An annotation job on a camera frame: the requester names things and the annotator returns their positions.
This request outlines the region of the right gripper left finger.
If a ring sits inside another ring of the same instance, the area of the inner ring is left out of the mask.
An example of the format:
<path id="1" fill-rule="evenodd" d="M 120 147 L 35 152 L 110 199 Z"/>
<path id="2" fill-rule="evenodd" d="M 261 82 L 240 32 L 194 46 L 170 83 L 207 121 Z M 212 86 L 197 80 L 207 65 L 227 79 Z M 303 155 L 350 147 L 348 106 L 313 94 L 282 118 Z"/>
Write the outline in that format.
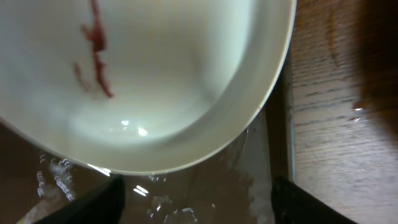
<path id="1" fill-rule="evenodd" d="M 126 186 L 112 175 L 102 186 L 37 221 L 36 224 L 118 224 L 125 206 Z"/>

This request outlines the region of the white plate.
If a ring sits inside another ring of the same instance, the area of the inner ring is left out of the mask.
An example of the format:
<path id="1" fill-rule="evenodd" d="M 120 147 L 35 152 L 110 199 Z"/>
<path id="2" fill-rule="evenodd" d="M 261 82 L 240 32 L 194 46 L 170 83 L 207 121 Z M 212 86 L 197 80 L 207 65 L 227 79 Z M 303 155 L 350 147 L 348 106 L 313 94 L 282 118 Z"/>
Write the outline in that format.
<path id="1" fill-rule="evenodd" d="M 46 151 L 107 173 L 193 166 L 264 106 L 296 5 L 2 1 L 1 121 Z"/>

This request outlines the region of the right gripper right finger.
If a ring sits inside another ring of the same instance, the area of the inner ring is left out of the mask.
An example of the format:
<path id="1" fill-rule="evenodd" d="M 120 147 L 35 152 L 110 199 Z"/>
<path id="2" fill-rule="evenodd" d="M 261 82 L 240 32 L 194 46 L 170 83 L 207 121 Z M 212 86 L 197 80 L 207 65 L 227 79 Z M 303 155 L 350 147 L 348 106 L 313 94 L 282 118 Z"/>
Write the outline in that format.
<path id="1" fill-rule="evenodd" d="M 272 181 L 271 204 L 276 224 L 355 224 L 283 177 Z"/>

